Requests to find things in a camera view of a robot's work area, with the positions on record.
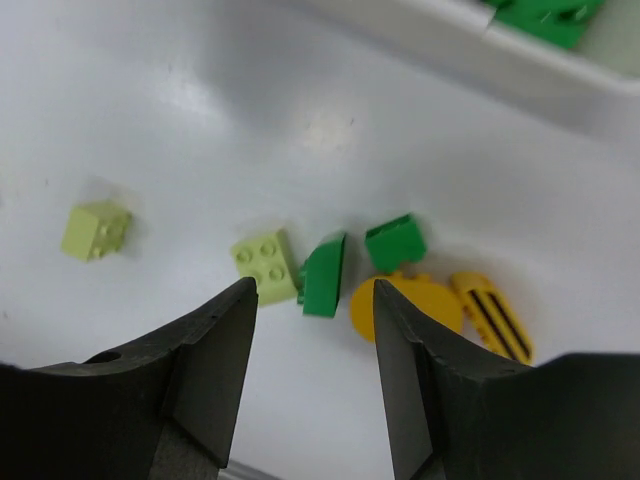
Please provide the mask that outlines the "yellow black striped lego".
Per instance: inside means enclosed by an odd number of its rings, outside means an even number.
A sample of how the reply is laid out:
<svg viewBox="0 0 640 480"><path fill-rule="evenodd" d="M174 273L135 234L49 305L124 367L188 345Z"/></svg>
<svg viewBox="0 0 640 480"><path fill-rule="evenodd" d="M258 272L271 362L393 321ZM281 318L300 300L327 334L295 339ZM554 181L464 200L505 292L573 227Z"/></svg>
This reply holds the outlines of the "yellow black striped lego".
<svg viewBox="0 0 640 480"><path fill-rule="evenodd" d="M533 342L503 292L478 272L456 272L449 282L484 345L499 356L531 365Z"/></svg>

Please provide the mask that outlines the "light green lego small cube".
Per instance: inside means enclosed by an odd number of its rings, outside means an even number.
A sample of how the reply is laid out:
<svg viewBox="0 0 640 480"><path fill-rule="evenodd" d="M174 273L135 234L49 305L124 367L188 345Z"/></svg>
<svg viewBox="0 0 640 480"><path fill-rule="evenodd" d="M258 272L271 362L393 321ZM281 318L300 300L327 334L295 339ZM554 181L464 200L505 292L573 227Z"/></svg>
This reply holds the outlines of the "light green lego small cube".
<svg viewBox="0 0 640 480"><path fill-rule="evenodd" d="M118 252L132 218L129 210L111 200L76 205L69 215L61 251L83 262Z"/></svg>

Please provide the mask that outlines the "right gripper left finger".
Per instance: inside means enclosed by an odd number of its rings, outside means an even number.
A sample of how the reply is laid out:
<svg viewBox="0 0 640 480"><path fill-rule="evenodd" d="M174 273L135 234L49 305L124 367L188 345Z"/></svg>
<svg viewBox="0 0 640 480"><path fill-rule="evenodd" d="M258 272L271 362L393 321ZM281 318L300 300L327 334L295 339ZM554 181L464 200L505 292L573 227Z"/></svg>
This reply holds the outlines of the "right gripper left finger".
<svg viewBox="0 0 640 480"><path fill-rule="evenodd" d="M82 363L1 368L5 479L214 479L229 461L257 287Z"/></svg>

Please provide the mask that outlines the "dark green lego 2x3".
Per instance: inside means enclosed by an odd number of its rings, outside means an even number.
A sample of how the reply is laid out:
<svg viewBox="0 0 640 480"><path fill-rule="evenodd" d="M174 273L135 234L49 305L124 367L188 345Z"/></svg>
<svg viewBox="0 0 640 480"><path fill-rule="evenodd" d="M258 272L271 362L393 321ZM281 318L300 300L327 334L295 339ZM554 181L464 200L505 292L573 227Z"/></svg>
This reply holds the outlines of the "dark green lego 2x3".
<svg viewBox="0 0 640 480"><path fill-rule="evenodd" d="M586 32L602 0L487 0L493 20L554 46L571 49Z"/></svg>

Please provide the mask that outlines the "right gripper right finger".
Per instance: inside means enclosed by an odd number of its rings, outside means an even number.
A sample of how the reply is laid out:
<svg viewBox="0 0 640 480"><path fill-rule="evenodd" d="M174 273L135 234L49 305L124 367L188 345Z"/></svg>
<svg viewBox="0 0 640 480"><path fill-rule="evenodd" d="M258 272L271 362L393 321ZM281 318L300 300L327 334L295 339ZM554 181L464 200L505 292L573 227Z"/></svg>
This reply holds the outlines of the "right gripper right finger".
<svg viewBox="0 0 640 480"><path fill-rule="evenodd" d="M376 350L398 479L635 479L639 358L500 357L374 285Z"/></svg>

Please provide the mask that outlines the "dark green lego cluster piece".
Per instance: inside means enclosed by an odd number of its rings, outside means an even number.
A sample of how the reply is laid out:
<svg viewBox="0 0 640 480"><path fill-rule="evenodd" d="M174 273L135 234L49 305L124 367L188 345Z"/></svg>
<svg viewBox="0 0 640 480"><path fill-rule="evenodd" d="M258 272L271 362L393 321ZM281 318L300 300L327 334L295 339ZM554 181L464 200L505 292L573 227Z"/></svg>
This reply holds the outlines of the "dark green lego cluster piece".
<svg viewBox="0 0 640 480"><path fill-rule="evenodd" d="M308 316L333 318L340 298L347 233L343 230L323 238L299 271L301 288L297 303Z"/></svg>

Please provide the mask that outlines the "dark green lego arch piece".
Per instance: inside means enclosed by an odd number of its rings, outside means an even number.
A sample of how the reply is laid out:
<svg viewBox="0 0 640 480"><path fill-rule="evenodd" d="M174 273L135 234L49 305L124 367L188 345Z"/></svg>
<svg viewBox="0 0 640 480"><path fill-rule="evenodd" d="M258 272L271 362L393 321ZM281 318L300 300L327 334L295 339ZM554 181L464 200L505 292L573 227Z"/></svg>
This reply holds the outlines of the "dark green lego arch piece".
<svg viewBox="0 0 640 480"><path fill-rule="evenodd" d="M368 230L364 243L373 266L383 273L392 273L405 263L417 263L427 252L418 222L411 213Z"/></svg>

